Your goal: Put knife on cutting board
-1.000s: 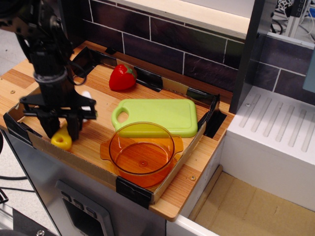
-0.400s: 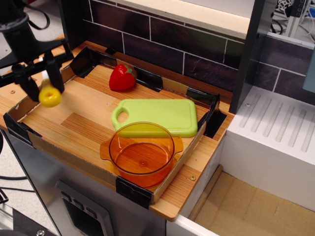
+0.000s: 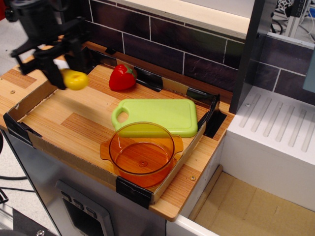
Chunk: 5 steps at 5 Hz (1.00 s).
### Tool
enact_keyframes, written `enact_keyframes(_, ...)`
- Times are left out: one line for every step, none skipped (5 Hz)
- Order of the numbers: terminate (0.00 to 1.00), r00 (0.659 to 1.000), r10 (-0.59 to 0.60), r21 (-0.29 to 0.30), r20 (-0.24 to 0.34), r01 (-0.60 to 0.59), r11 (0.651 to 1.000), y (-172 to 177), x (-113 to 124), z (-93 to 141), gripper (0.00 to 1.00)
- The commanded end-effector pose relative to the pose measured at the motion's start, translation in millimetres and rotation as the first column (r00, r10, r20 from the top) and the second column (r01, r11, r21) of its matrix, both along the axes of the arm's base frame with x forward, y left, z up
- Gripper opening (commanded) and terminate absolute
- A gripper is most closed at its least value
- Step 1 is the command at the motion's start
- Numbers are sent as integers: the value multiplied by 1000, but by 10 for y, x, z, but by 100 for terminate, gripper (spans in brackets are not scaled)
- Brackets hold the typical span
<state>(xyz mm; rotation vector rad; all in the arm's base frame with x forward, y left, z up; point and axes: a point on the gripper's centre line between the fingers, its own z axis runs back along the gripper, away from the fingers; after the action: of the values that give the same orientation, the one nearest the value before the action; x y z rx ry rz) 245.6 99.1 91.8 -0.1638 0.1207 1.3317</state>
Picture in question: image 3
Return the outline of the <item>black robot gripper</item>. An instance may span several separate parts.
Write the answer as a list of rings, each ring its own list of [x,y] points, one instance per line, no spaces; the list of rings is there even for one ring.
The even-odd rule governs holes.
[[[82,48],[82,44],[87,42],[90,33],[81,29],[83,21],[84,18],[77,17],[54,26],[49,20],[47,24],[38,26],[41,35],[29,38],[11,53],[21,73],[27,75],[36,69],[41,70],[52,85],[65,90],[63,76],[53,62],[63,55],[71,70],[89,74],[93,69],[93,61],[89,48]]]

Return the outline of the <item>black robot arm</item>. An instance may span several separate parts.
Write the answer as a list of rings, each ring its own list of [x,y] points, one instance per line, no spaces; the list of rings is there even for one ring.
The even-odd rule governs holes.
[[[11,53],[23,75],[40,70],[49,82],[64,90],[66,85],[54,59],[64,56],[70,69],[88,72],[83,44],[90,32],[83,29],[84,18],[59,24],[56,9],[47,0],[11,0],[13,19],[20,21],[28,40]]]

